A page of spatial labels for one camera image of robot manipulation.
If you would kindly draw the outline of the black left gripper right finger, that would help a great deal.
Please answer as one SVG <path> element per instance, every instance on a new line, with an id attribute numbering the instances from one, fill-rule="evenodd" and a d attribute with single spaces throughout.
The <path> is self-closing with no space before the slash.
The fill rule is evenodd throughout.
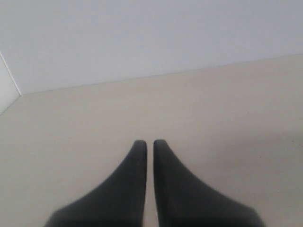
<path id="1" fill-rule="evenodd" d="M 154 190 L 161 227 L 261 227 L 257 212 L 197 178 L 165 140 L 153 143 Z"/>

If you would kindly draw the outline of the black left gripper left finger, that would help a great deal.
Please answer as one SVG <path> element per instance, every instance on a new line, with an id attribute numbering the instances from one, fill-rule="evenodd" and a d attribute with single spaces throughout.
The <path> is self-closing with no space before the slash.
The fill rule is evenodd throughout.
<path id="1" fill-rule="evenodd" d="M 117 169 L 97 188 L 57 210 L 47 227 L 141 227 L 147 180 L 147 144 L 136 140 Z"/>

